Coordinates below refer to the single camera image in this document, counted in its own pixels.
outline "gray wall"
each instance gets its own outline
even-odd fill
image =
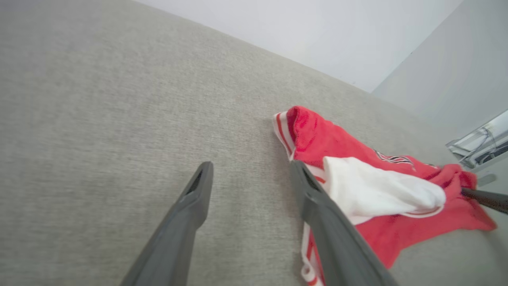
[[[508,108],[508,1],[465,0],[373,95],[434,128],[443,144]]]

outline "white cloth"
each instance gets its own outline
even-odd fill
[[[325,157],[323,163],[325,191],[355,225],[383,215],[433,216],[446,201],[445,192],[436,184],[354,157]]]

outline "white wall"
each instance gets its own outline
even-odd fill
[[[442,143],[508,109],[508,1],[465,0],[373,95],[411,111]]]
[[[138,0],[368,92],[462,0]]]

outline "folded garment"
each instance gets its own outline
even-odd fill
[[[474,189],[477,179],[475,174],[463,171],[458,164],[438,168],[410,156],[386,156],[301,106],[276,114],[273,124],[289,159],[303,161],[322,185],[326,183],[323,170],[325,156],[355,157],[376,168],[425,179],[444,190],[446,202],[443,210],[436,215],[419,219],[404,215],[378,216],[356,225],[359,233],[388,268],[402,249],[421,241],[460,228],[485,231],[496,228],[478,202],[461,195],[461,187]],[[301,251],[303,278],[309,285],[323,285],[325,281],[319,253],[306,223]]]
[[[375,216],[423,218],[444,206],[443,189],[424,179],[373,167],[355,157],[325,157],[328,196],[354,225]]]

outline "red fabric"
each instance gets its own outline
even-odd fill
[[[458,164],[439,169],[410,156],[385,156],[365,146],[344,129],[301,106],[288,110],[288,127],[295,143],[294,159],[323,168],[323,157],[356,157],[374,167],[429,180],[443,188],[445,208],[427,218],[401,215],[375,217],[357,225],[367,243],[386,267],[400,251],[413,244],[457,229],[491,231],[495,222],[478,202],[461,195],[461,187],[476,188],[476,175]]]

